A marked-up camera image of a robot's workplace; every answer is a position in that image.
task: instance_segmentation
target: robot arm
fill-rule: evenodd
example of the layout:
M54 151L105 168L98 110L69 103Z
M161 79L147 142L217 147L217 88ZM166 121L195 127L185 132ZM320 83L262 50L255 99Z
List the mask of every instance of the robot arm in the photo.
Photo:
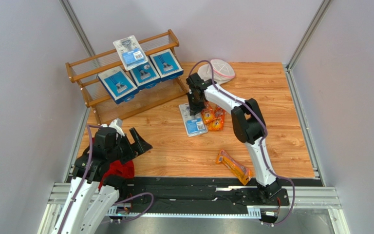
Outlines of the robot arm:
M134 128L130 129L130 133L135 141L133 144L130 144L117 120L98 130L94 137L91 162L88 163L89 147L75 161L70 192L52 234L93 234L108 209L120 197L126 198L126 180L110 175L103 181L97 198L88 209L112 162L120 160L125 164L152 149Z
M252 159L256 171L256 181L260 184L260 191L262 191L260 194L261 199L263 201L273 198L279 192L281 186L278 184L276 176L269 171L263 160L261 148L263 148L265 159L271 168L265 140L260 142L264 136L264 130L253 116L246 118L246 114L249 115L250 112L243 105L243 103L246 103L265 124L256 100L252 98L245 100L237 97L224 90L218 84L214 87L211 80L204 81L197 73L187 78L187 84L190 88L187 96L191 115L201 112L205 107L205 101L214 102L231 114L235 136L240 142L245 144Z

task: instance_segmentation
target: wood grain surface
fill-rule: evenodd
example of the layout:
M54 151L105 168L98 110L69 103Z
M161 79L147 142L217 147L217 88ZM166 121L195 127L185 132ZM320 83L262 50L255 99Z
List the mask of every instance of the wood grain surface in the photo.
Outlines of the wood grain surface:
M183 81L193 65L194 62L182 63ZM282 64L231 65L236 77L222 86L241 98L252 97L258 101L269 133L266 145L275 172L287 177L314 177ZM178 107L187 102L186 96L179 97L124 120L122 127L131 142L128 130L135 127L153 146L150 152L134 159L136 176L234 177L224 165L216 164L220 149L254 171L246 147L233 133L230 115L226 116L222 131L187 136ZM92 112L88 123L96 124ZM87 146L85 130L78 156Z

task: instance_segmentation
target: blue product box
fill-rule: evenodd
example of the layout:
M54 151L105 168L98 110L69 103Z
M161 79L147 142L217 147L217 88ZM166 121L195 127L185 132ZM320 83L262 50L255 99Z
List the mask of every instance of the blue product box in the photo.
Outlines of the blue product box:
M138 86L138 89L140 90L152 88L161 82L160 76L158 75L158 72L155 70L151 61L130 70L130 74L135 81L136 86Z
M116 104L133 99L135 94L139 92L139 89L121 67L114 67L99 73L98 79Z
M184 73L170 49L153 54L150 58L161 76L161 81L177 78Z

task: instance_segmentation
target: gray wall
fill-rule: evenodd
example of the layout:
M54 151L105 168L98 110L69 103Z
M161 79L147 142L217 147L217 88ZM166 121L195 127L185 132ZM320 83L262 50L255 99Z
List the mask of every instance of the gray wall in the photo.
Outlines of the gray wall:
M85 107L65 62L86 57L58 1L0 1L0 234L35 234Z
M321 0L70 1L97 53L112 42L138 40L172 29L182 61L287 63Z
M351 233L374 233L374 1L333 1L293 74Z

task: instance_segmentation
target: wire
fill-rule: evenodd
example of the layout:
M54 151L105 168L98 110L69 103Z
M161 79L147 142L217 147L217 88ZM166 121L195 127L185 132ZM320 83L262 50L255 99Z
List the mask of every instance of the wire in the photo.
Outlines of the wire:
M276 200L278 200L277 216L279 217L279 211L281 211L281 200L279 199L279 197L277 197Z
M264 152L264 149L263 149L263 141L266 139L266 137L268 136L268 130L266 129L266 126L265 126L265 124L261 121L261 119L258 117L258 115L246 104L246 103L244 103L243 101L240 101L240 100L238 100L238 99L235 99L234 97L232 97L230 94L228 94L228 93L226 93L226 92L224 92L223 90L221 90L221 89L219 89L217 86L216 86L216 83L214 82L214 70L213 70L213 65L211 64L211 62L210 61L208 61L208 60L202 60L202 61L199 61L198 63L196 63L193 67L192 67L192 69L190 70L190 73L189 73L189 75L188 76L190 76L191 75L191 73L193 72L193 70L194 70L194 68L197 66L197 65L199 65L200 63L202 63L202 62L207 62L208 64L210 64L210 68L211 68L211 83L213 84L213 87L217 90L217 91L219 91L220 93L222 93L223 95L225 95L226 97L228 97L229 99L231 99L231 100L233 100L233 101L235 101L235 102L238 102L238 103L240 103L240 104L242 104L244 107L246 107L246 109L253 115L253 117L255 117L255 119L258 121L258 123L262 126L262 128L263 128L263 130L264 130L264 135L262 136L262 138L261 138L261 140L259 141L259 147L260 147L260 149L261 149L261 153L262 153L262 158L263 158L263 162L265 163L265 166L266 166L266 168L268 169L268 171L272 174L272 175L274 175L274 176L276 176L277 178L280 178L280 179L284 179L284 180L286 180L286 181L288 181L288 182L290 182L291 183L291 185L292 185L292 192L293 192L293 196L292 196L292 203L291 203L291 208L289 209L289 212L288 212L288 214L285 216L285 218L283 219L283 220L281 220L280 222L277 222L277 223L275 223L276 225L278 225L278 224L281 224L281 223L283 223L283 222L285 222L287 219L288 219L288 217L289 217L289 215L292 213L292 210L293 210L293 208L294 208L294 204L295 204L295 184L294 184L294 182L291 180L291 179L289 179L289 178L286 178L286 177L283 177L283 176L280 176L280 175L277 175L270 167L269 167L269 164L268 164L268 162L267 162L267 160L266 160L266 156L265 156L265 152Z
M131 194L131 193L130 193L130 197L132 197L132 194ZM132 202L133 202L133 201L131 200L131 210L132 210Z
M100 126L89 125L89 124L86 125L86 129L88 129L88 135L89 135L89 157L88 157L88 163L86 163L86 168L85 168L85 172L83 173L82 179L80 180L80 183L77 186L76 191L73 194L72 199L69 202L69 205L68 205L68 207L67 207L67 209L65 211L65 215L63 216L62 222L60 223L59 230L57 231L57 234L61 234L61 232L63 230L63 227L65 225L65 222L67 220L67 217L69 216L69 212L70 212L70 210L72 208L72 205L73 205L74 201L76 200L77 194L79 193L80 188L82 187L83 182L85 181L86 176L88 175L89 168L91 167L91 163L92 163L92 151L93 151L93 148L94 148L94 144L92 142L91 127L92 128L100 128Z
M134 216L134 217L131 217L131 218L122 219L122 220L118 221L118 223L126 223L126 222L133 221L133 220L135 220L135 219L137 219L137 218L143 216L143 215L144 215L144 214L145 214L145 213L146 213L146 212L151 208L152 204L154 203L154 195L153 195L152 193L148 193L148 192L140 193L140 194L137 194L137 195L135 195L135 196L132 196L132 197L130 197L130 198L127 198L127 199L125 199L125 200L122 200L122 201L119 201L119 202L113 204L114 206L116 206L116 205L119 205L119 204L125 203L125 202L127 202L127 201L132 201L132 200L134 200L135 198L140 197L140 196L144 196L144 195L149 195L149 196L151 196L151 202L150 202L150 204L148 205L148 207L147 207L143 212L139 213L137 216Z

